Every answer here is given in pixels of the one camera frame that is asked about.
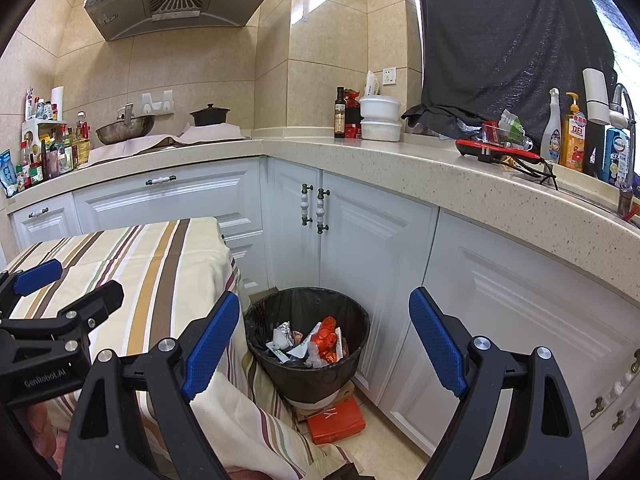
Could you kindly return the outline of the person's left hand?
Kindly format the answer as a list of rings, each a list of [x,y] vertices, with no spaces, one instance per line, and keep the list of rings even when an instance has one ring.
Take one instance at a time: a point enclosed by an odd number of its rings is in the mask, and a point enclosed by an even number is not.
[[[32,445],[35,450],[40,456],[54,463],[60,474],[63,469],[67,434],[52,426],[47,405],[44,403],[26,408],[26,420],[32,430]]]

